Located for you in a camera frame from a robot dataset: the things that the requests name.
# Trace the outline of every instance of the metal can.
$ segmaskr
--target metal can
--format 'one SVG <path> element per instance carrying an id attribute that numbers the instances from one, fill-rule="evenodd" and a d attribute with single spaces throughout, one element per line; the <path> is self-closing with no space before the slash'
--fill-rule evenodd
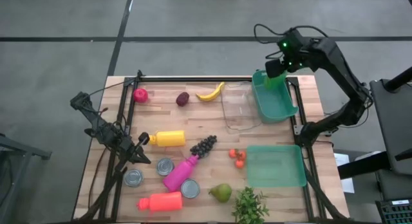
<path id="1" fill-rule="evenodd" d="M 174 169 L 174 164 L 171 159 L 163 158 L 157 163 L 157 173 L 160 176 L 167 176 Z"/>
<path id="2" fill-rule="evenodd" d="M 129 170 L 124 175 L 124 183 L 129 187 L 138 187 L 143 179 L 143 173 L 138 169 Z"/>
<path id="3" fill-rule="evenodd" d="M 180 192 L 185 198 L 195 198 L 200 193 L 200 186 L 195 180 L 186 179 L 180 187 Z"/>

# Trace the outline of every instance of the wooden tabletop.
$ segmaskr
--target wooden tabletop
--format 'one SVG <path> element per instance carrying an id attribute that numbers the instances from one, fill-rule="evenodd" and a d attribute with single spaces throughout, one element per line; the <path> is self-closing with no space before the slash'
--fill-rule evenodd
<path id="1" fill-rule="evenodd" d="M 317 121 L 322 119 L 324 115 L 315 77 L 309 75 L 297 77 L 299 78 L 307 120 Z M 108 77 L 106 86 L 122 82 L 123 79 L 123 77 Z M 145 88 L 148 91 L 149 101 L 135 106 L 131 128 L 131 136 L 135 143 L 139 134 L 143 131 L 151 134 L 157 131 L 173 130 L 184 130 L 187 143 L 184 147 L 167 148 L 148 144 L 144 146 L 144 153 L 152 161 L 152 164 L 127 164 L 128 169 L 143 171 L 144 182 L 137 188 L 130 188 L 123 184 L 118 221 L 233 222 L 234 218 L 231 216 L 231 212 L 233 211 L 232 207 L 236 192 L 224 204 L 218 203 L 215 198 L 208 194 L 212 187 L 221 183 L 228 183 L 234 191 L 241 190 L 248 185 L 246 169 L 239 170 L 235 168 L 234 161 L 228 156 L 228 150 L 232 148 L 246 149 L 248 145 L 294 144 L 289 119 L 278 124 L 259 124 L 259 119 L 255 116 L 256 107 L 254 107 L 253 102 L 250 103 L 250 84 L 247 82 L 226 83 L 223 97 L 218 97 L 212 102 L 201 102 L 196 98 L 195 93 L 209 94 L 217 85 L 216 82 L 139 83 L 139 88 Z M 190 94 L 189 103 L 185 107 L 178 107 L 175 100 L 183 91 Z M 103 94 L 100 108 L 108 108 L 108 111 L 102 115 L 102 118 L 108 122 L 116 120 L 121 92 L 122 86 L 115 86 L 105 90 Z M 127 116 L 128 107 L 126 104 L 125 116 Z M 150 214 L 148 211 L 139 211 L 135 204 L 140 198 L 149 197 L 153 193 L 167 192 L 162 183 L 163 177 L 156 173 L 157 161 L 168 157 L 172 159 L 175 165 L 178 165 L 179 162 L 190 156 L 189 149 L 193 145 L 209 135 L 216 135 L 218 142 L 214 145 L 210 155 L 199 161 L 191 176 L 200 185 L 201 192 L 199 196 L 191 200 L 184 199 L 183 209 L 179 211 L 154 214 Z M 322 137 L 319 140 L 328 140 L 328 138 Z M 103 145 L 100 145 L 96 140 L 92 141 L 74 218 L 82 216 L 88 209 L 89 188 L 103 149 Z M 338 210 L 348 217 L 348 208 L 331 145 L 316 142 L 314 144 L 314 155 L 322 190 Z M 102 191 L 108 158 L 109 153 L 107 152 L 97 174 L 92 194 L 93 199 L 96 199 Z M 265 202 L 270 216 L 265 217 L 265 221 L 308 220 L 301 187 L 256 188 L 256 190 L 263 191 L 263 194 L 268 196 Z M 109 197 L 108 210 L 111 210 L 113 193 Z M 310 194 L 315 214 L 317 214 L 317 205 L 312 188 Z"/>

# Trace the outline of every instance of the herb plant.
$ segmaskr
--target herb plant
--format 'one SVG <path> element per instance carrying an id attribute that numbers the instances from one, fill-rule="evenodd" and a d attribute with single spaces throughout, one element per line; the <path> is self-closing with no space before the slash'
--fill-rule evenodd
<path id="1" fill-rule="evenodd" d="M 234 212 L 232 212 L 235 223 L 262 224 L 265 221 L 263 216 L 265 214 L 269 216 L 266 205 L 261 204 L 261 201 L 265 198 L 266 196 L 262 192 L 255 195 L 254 189 L 250 187 L 245 187 L 240 191 L 235 201 Z"/>

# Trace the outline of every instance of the yellow bottle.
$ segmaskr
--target yellow bottle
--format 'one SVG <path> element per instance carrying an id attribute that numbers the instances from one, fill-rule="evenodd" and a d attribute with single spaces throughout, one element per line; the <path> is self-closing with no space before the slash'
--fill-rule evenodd
<path id="1" fill-rule="evenodd" d="M 149 135 L 149 143 L 159 147 L 175 147 L 186 144 L 185 131 L 159 131 L 156 135 Z"/>

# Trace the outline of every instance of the green plastic bin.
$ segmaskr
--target green plastic bin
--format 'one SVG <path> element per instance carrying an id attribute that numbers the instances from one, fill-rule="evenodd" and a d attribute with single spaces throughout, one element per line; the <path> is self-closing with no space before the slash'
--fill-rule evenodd
<path id="1" fill-rule="evenodd" d="M 266 71 L 259 70 L 252 76 L 253 96 L 262 123 L 282 122 L 296 114 L 298 110 L 298 107 L 293 105 L 290 98 L 284 80 L 285 76 L 281 75 L 280 80 L 270 79 L 271 83 L 269 86 Z"/>
<path id="2" fill-rule="evenodd" d="M 303 187 L 306 175 L 297 145 L 247 147 L 247 181 L 252 187 Z"/>

